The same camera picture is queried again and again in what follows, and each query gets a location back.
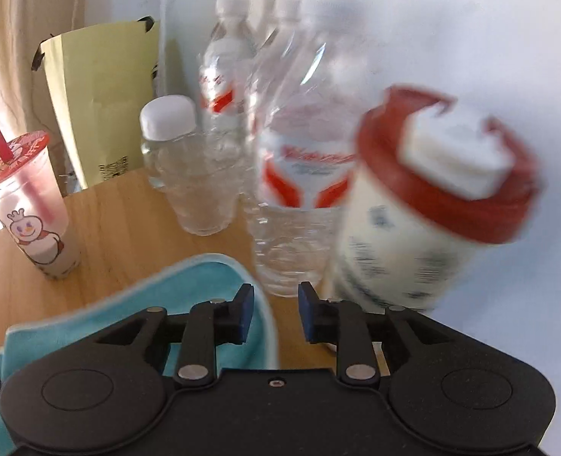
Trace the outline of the teal microfiber towel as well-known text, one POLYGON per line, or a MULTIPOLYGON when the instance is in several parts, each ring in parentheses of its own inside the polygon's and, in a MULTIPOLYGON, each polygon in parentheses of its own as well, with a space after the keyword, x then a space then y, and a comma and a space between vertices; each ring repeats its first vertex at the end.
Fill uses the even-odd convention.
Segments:
MULTIPOLYGON (((0 347, 0 379, 28 363, 85 338, 149 306, 171 314, 189 312, 207 299, 232 299, 243 283, 256 279, 237 260, 221 253, 196 255, 167 267, 123 292, 59 317, 10 326, 0 347)), ((277 369, 276 324, 260 287, 254 289, 254 317, 244 345, 218 348, 220 369, 277 369)))

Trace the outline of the short clear bottle white cap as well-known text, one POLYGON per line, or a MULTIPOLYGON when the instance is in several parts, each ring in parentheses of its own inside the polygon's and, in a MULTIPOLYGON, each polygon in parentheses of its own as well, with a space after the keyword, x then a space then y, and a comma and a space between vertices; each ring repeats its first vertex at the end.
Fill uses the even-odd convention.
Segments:
POLYGON ((234 134, 200 129, 194 102, 179 95, 148 102, 139 122, 149 182, 164 193, 180 226, 197 236, 223 231, 240 193, 241 145, 234 134))

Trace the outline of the cream tumbler red lid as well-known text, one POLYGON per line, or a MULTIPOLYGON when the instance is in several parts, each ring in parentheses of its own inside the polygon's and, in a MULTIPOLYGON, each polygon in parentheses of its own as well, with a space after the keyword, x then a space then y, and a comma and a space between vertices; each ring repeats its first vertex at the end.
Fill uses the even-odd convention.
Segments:
POLYGON ((462 101, 395 84, 368 111, 325 294, 433 310, 473 257, 513 241, 541 190, 534 151, 462 101))

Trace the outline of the clear water bottle red label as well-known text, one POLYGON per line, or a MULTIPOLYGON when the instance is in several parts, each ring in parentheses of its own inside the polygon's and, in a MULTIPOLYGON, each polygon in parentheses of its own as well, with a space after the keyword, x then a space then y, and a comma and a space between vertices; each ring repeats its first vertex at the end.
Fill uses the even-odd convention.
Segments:
POLYGON ((325 272, 368 103, 363 19, 350 0, 303 0, 248 86, 254 178, 247 218, 263 288, 292 298, 325 272))

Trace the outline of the bubble tea cup red straw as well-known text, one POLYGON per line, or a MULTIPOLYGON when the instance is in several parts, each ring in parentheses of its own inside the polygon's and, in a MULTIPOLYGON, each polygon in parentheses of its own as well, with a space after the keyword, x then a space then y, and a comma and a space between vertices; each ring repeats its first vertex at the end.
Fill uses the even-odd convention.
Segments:
POLYGON ((0 222, 36 268, 63 279, 78 266, 80 253, 48 144, 44 131, 8 141, 0 130, 0 222))

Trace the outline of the yellow-green paper bag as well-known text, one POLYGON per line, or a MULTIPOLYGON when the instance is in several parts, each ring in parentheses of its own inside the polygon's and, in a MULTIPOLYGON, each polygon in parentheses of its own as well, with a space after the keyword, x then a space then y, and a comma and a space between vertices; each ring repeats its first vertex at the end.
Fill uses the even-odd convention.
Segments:
POLYGON ((84 190, 143 166, 139 114, 154 96, 159 25, 152 17, 47 38, 42 69, 66 151, 84 190))

